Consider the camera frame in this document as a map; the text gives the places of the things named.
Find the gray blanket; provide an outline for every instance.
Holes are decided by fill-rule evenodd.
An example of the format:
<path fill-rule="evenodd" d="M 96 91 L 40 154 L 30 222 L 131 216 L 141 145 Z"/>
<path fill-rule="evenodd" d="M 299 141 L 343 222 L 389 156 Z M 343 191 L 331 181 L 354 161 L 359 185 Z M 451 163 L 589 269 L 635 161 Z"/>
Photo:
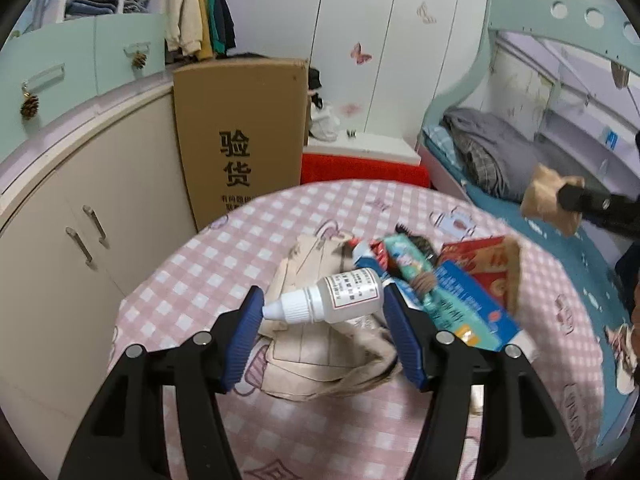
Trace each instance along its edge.
<path fill-rule="evenodd" d="M 562 176 L 584 176 L 586 173 L 550 142 L 527 140 L 493 114 L 458 108 L 447 112 L 443 122 L 462 152 L 470 175 L 479 177 L 478 186 L 492 196 L 521 202 L 538 164 L 544 164 Z M 494 161 L 495 171 L 487 169 L 488 160 Z"/>

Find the round table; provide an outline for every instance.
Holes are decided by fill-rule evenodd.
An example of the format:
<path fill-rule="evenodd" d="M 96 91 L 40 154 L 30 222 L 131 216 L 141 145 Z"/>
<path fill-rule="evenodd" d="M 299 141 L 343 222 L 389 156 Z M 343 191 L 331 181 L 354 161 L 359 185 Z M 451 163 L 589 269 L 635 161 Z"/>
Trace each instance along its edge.
<path fill-rule="evenodd" d="M 462 214 L 471 237 L 510 234 L 521 247 L 516 320 L 536 341 L 534 362 L 580 459 L 588 463 L 598 435 L 604 389 L 602 352 L 591 321 L 562 265 L 530 240 L 471 204 L 395 182 L 348 180 L 263 196 L 205 228 L 169 257 L 121 306 L 111 364 L 134 342 L 149 351 L 179 345 L 216 317 L 239 307 L 251 285 L 263 290 L 299 234 L 348 232 L 380 237 L 402 223 L 439 248 L 455 241 L 438 220 Z M 572 330 L 557 300 L 573 316 Z M 402 479 L 417 444 L 430 394 L 403 376 L 353 397 L 290 402 L 262 393 L 264 352 L 256 352 L 239 388 L 218 396 L 231 449 L 245 479 Z M 172 478 L 186 480 L 175 396 L 164 395 Z M 473 478 L 481 418 L 468 427 L 460 478 Z"/>

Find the red cloth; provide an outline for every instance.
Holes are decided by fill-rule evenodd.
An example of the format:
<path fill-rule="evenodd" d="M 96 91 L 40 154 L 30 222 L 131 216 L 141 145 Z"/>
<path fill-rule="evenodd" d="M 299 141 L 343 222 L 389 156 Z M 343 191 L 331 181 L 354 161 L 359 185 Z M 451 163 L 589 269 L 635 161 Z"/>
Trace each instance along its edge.
<path fill-rule="evenodd" d="M 429 187 L 429 173 L 423 166 L 410 166 L 386 160 L 370 160 L 340 155 L 302 155 L 300 184 L 328 182 L 350 178 L 392 180 L 414 186 Z"/>

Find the round hole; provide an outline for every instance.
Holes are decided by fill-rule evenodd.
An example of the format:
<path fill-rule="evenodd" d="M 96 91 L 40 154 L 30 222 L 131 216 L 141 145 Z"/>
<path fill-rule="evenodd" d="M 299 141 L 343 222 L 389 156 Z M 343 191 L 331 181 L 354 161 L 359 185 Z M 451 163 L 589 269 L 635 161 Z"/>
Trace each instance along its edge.
<path fill-rule="evenodd" d="M 629 40 L 630 43 L 634 45 L 640 44 L 640 38 L 638 38 L 638 33 L 634 29 L 634 26 L 631 23 L 626 22 L 625 28 L 623 29 L 625 38 Z"/>
<path fill-rule="evenodd" d="M 584 15 L 587 24 L 593 28 L 602 28 L 604 26 L 604 15 L 598 9 L 588 9 Z"/>
<path fill-rule="evenodd" d="M 562 2 L 556 2 L 551 6 L 551 15 L 558 20 L 566 18 L 568 13 L 569 9 L 567 9 L 566 5 Z"/>

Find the small plastic bottle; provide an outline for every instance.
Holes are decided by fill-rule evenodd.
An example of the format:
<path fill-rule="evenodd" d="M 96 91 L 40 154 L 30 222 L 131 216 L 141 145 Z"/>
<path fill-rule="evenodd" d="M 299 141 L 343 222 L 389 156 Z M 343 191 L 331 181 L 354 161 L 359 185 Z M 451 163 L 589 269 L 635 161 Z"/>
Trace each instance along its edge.
<path fill-rule="evenodd" d="M 315 285 L 285 292 L 262 308 L 264 319 L 288 324 L 326 321 L 338 323 L 373 314 L 382 308 L 384 290 L 372 269 L 327 276 Z"/>

